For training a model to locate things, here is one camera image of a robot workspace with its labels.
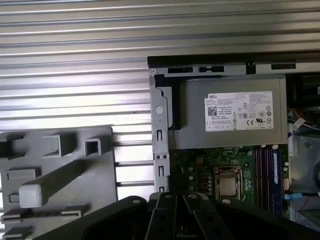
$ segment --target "gray plastic panel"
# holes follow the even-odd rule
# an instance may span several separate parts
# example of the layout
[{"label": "gray plastic panel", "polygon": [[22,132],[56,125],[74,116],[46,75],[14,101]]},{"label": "gray plastic panel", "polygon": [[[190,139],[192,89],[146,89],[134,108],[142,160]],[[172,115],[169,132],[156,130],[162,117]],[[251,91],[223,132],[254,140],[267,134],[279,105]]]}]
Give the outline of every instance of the gray plastic panel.
[{"label": "gray plastic panel", "polygon": [[[12,149],[25,152],[24,157],[0,165],[5,212],[2,221],[6,231],[32,227],[28,238],[34,238],[117,200],[111,127],[20,134],[24,137],[13,141]],[[98,153],[88,155],[86,142],[93,140],[98,143]],[[19,188],[37,184],[43,190],[43,204],[21,208]]]}]

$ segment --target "white label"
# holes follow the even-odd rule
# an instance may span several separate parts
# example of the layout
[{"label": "white label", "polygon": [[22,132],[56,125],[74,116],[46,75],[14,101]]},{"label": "white label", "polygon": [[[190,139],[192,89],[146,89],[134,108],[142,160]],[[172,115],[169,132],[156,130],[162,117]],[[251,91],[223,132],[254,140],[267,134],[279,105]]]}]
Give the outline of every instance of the white label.
[{"label": "white label", "polygon": [[278,157],[276,153],[273,153],[273,174],[274,183],[278,184]]},{"label": "white label", "polygon": [[210,93],[204,107],[207,132],[274,128],[271,91]]},{"label": "white label", "polygon": [[292,130],[295,132],[297,131],[302,124],[305,123],[306,120],[304,120],[302,117],[300,117],[297,121],[295,121],[295,123],[292,125]]}]

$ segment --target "barcode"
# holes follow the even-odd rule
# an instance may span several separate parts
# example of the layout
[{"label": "barcode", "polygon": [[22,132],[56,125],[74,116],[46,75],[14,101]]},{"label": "barcode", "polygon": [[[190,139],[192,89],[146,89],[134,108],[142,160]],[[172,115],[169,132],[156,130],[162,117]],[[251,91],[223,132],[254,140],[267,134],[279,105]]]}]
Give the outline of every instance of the barcode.
[{"label": "barcode", "polygon": [[217,116],[216,106],[208,106],[208,116]]}]

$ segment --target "corrugated metal surface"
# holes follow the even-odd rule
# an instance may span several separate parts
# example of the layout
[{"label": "corrugated metal surface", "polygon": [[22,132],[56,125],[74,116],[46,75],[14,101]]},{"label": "corrugated metal surface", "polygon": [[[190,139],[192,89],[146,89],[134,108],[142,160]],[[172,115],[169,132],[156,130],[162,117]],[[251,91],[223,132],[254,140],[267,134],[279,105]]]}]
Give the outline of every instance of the corrugated metal surface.
[{"label": "corrugated metal surface", "polygon": [[[150,161],[147,56],[319,43],[319,0],[1,0],[0,130],[113,125],[117,162]],[[120,164],[119,197],[147,197],[149,168]]]}]

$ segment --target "wire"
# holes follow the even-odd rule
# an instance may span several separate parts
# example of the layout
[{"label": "wire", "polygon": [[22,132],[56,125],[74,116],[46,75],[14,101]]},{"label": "wire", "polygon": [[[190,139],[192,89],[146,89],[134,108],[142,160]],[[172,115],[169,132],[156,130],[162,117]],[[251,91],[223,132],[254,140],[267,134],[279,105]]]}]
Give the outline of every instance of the wire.
[{"label": "wire", "polygon": [[306,206],[307,206],[307,203],[309,202],[310,200],[310,197],[307,197],[304,204],[302,205],[302,207],[300,208],[300,211],[303,210]]},{"label": "wire", "polygon": [[293,191],[286,190],[285,194],[284,194],[285,200],[300,199],[302,197],[308,197],[308,198],[317,197],[317,198],[319,198],[320,192],[293,192]]},{"label": "wire", "polygon": [[[288,120],[289,120],[289,121],[292,121],[292,122],[296,122],[296,120],[291,119],[291,118],[288,118]],[[302,125],[303,125],[303,126],[305,126],[305,127],[307,127],[307,128],[310,128],[310,129],[313,129],[313,130],[320,131],[320,128],[318,128],[318,127],[311,126],[311,125],[306,124],[306,123],[303,123]]]}]

